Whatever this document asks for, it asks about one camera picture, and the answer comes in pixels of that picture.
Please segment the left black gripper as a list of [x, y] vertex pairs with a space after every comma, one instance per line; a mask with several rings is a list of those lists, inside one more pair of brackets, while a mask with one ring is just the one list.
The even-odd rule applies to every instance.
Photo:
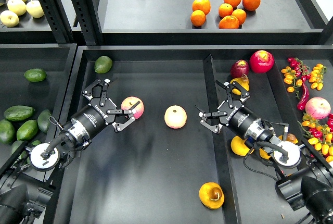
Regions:
[[106, 126], [121, 132], [136, 120], [134, 109], [140, 105], [140, 101], [136, 101], [129, 109], [117, 109], [107, 94], [111, 83], [110, 79], [96, 79], [83, 90], [82, 96], [88, 99], [89, 104], [71, 117], [74, 131], [87, 138], [94, 138]]

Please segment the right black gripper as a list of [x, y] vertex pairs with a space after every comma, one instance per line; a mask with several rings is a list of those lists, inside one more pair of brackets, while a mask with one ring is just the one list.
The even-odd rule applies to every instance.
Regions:
[[272, 132], [264, 129], [263, 120], [242, 105], [250, 97], [249, 91], [237, 81], [222, 83], [215, 80], [215, 84], [225, 91], [223, 93], [217, 89], [217, 101], [221, 104], [217, 108], [217, 112], [221, 113], [220, 122], [217, 116], [207, 113], [195, 105], [195, 109], [199, 111], [200, 124], [212, 133], [220, 133], [222, 125], [224, 125], [242, 139], [251, 137], [255, 141], [269, 141]]

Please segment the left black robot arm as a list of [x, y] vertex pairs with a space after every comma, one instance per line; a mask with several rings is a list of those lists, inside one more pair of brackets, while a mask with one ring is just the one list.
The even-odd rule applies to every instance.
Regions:
[[54, 117], [51, 124], [59, 129], [58, 135], [48, 143], [36, 146], [24, 141], [1, 167], [1, 223], [33, 223], [45, 210], [56, 188], [53, 179], [40, 180], [25, 171], [51, 171], [52, 175], [64, 170], [92, 139], [105, 127], [113, 126], [120, 132], [135, 121], [135, 111], [142, 105], [137, 99], [129, 109], [117, 108], [107, 96], [109, 79], [95, 80], [82, 91], [88, 104], [75, 113], [65, 125]]

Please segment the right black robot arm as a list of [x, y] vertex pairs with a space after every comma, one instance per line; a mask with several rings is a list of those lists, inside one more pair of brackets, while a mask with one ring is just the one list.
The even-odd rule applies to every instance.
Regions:
[[259, 118], [244, 105], [250, 93], [238, 82], [215, 84], [226, 91], [226, 99], [213, 112], [200, 110], [201, 125], [213, 133], [223, 127], [231, 130], [248, 148], [246, 157], [253, 151], [266, 152], [266, 163], [276, 172], [276, 185], [292, 209], [306, 207], [311, 223], [332, 223], [332, 168], [327, 162], [309, 144], [288, 141], [289, 124], [280, 123], [284, 131], [279, 138], [273, 122]]

